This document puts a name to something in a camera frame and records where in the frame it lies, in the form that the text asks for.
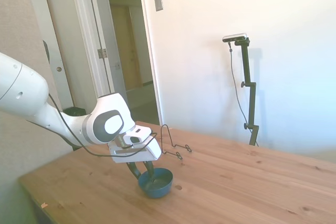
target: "light switch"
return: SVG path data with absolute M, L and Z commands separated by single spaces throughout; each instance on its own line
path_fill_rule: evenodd
M 163 10 L 162 0 L 154 0 L 156 11 Z

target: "wooden table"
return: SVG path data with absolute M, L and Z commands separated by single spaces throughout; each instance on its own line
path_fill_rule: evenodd
M 149 125 L 160 135 L 160 128 Z M 183 162 L 154 162 L 174 174 L 172 190 L 148 199 L 126 164 L 80 149 L 20 181 L 55 223 L 335 224 L 336 165 L 220 138 L 171 130 Z M 164 148 L 171 150 L 164 130 Z M 108 153 L 104 146 L 92 151 Z M 145 171 L 142 163 L 138 167 Z

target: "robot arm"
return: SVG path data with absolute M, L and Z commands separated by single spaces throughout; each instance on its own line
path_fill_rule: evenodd
M 98 98 L 95 109 L 89 115 L 68 116 L 61 112 L 77 140 L 58 110 L 47 103 L 48 84 L 42 76 L 2 53 L 0 63 L 0 110 L 52 131 L 72 146 L 81 147 L 78 140 L 84 146 L 108 143 L 112 158 L 117 163 L 153 161 L 160 157 L 161 149 L 157 141 L 152 140 L 151 129 L 135 124 L 120 94 Z M 133 156 L 123 157 L 137 151 Z

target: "black cable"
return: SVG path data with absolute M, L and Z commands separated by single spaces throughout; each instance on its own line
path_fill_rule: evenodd
M 231 57 L 231 73 L 232 73 L 232 79 L 233 79 L 233 83 L 235 84 L 235 91 L 236 91 L 236 98 L 237 98 L 237 102 L 238 102 L 238 105 L 239 105 L 239 108 L 240 108 L 240 111 L 242 112 L 243 114 L 243 117 L 245 119 L 245 122 L 246 122 L 246 125 L 248 125 L 247 123 L 247 119 L 246 119 L 246 116 L 243 112 L 243 109 L 241 108 L 242 106 L 240 105 L 240 101 L 239 101 L 239 98 L 238 98 L 238 91 L 237 91 L 237 85 L 236 85 L 236 80 L 235 80 L 235 75 L 233 74 L 233 67 L 232 67 L 232 48 L 231 48 L 231 43 L 229 42 L 229 48 L 230 48 L 230 57 Z
M 76 137 L 76 135 L 74 134 L 74 132 L 70 129 L 69 125 L 67 124 L 67 122 L 65 121 L 65 119 L 63 118 L 62 114 L 61 114 L 61 111 L 59 110 L 56 102 L 54 101 L 53 97 L 51 96 L 51 94 L 49 94 L 49 97 L 50 99 L 52 100 L 53 104 L 55 105 L 55 108 L 59 114 L 59 116 L 61 117 L 62 121 L 64 122 L 65 126 L 68 128 L 68 130 L 70 131 L 70 133 L 74 136 L 74 138 L 78 141 L 78 143 L 80 143 L 80 145 L 88 152 L 90 153 L 91 155 L 93 156 L 97 156 L 97 157 L 131 157 L 139 152 L 141 152 L 143 149 L 145 149 L 150 143 L 151 141 L 156 137 L 157 133 L 153 133 L 154 136 L 152 137 L 152 139 L 149 140 L 149 142 L 144 146 L 142 147 L 140 150 L 130 154 L 130 155 L 126 155 L 126 156 L 120 156 L 120 155 L 104 155 L 104 154 L 96 154 L 96 153 L 93 153 L 91 151 L 89 151 L 85 145 L 83 145 L 83 143 Z

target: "black tripod pole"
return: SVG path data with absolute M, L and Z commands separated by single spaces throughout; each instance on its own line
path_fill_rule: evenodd
M 250 88 L 250 99 L 249 99 L 249 109 L 248 109 L 248 124 L 244 123 L 245 129 L 251 130 L 251 138 L 250 145 L 256 145 L 257 135 L 259 131 L 259 126 L 254 124 L 254 114 L 255 114 L 255 106 L 256 106 L 256 85 L 257 83 L 251 82 L 250 77 L 250 66 L 248 63 L 248 50 L 247 47 L 250 44 L 249 38 L 244 40 L 238 40 L 235 42 L 236 46 L 241 46 L 242 55 L 243 55 L 243 68 L 244 68 L 244 78 L 245 81 L 242 82 L 241 87 L 249 87 Z

